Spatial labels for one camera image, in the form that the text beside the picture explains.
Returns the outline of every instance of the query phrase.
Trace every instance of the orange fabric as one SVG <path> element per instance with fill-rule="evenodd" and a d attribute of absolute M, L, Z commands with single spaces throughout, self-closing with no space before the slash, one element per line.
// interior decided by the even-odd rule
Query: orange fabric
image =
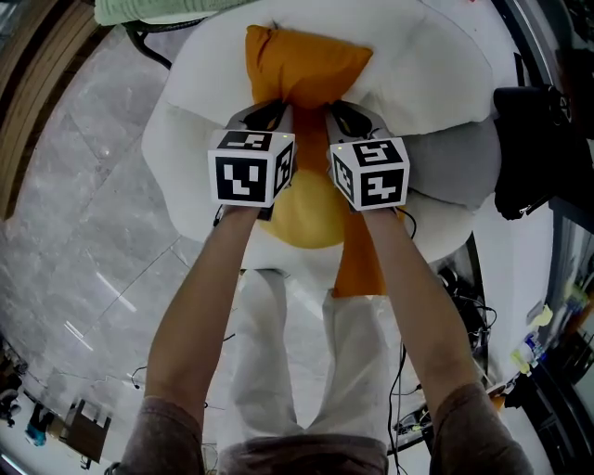
<path fill-rule="evenodd" d="M 338 244 L 343 236 L 335 297 L 385 294 L 363 216 L 349 212 L 346 199 L 329 178 L 323 110 L 325 104 L 348 91 L 372 55 L 368 48 L 304 32 L 252 25 L 246 36 L 246 64 L 254 102 L 282 98 L 292 104 L 297 142 L 298 171 L 291 188 L 278 197 L 271 222 L 262 226 L 292 245 L 310 249 Z M 305 179 L 308 173 L 316 173 L 320 180 Z M 312 189 L 312 184 L 319 189 Z M 315 199 L 322 197 L 324 202 L 316 205 Z M 304 235 L 304 227 L 311 232 Z M 295 240 L 291 235 L 297 230 L 301 238 Z"/>

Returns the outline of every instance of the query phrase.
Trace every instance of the gray tile floor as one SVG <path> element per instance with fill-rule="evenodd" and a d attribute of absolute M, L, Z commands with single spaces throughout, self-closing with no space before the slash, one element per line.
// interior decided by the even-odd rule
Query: gray tile floor
<path fill-rule="evenodd" d="M 173 58 L 188 34 L 150 41 Z M 30 364 L 25 387 L 61 415 L 80 396 L 111 413 L 110 433 L 119 439 L 108 438 L 108 460 L 122 455 L 141 402 L 129 375 L 146 363 L 163 312 L 201 249 L 173 228 L 140 151 L 166 78 L 162 66 L 113 30 L 58 104 L 16 213 L 0 225 L 0 331 Z M 288 286 L 286 342 L 298 418 L 307 424 L 321 401 L 329 355 L 319 299 L 299 282 Z M 394 316 L 385 299 L 374 304 L 386 334 L 394 335 L 388 340 L 395 374 Z M 214 442 L 224 414 L 234 351 L 230 340 L 208 397 L 206 443 Z M 416 385 L 407 364 L 403 392 Z M 420 392 L 404 397 L 402 411 L 421 401 Z"/>

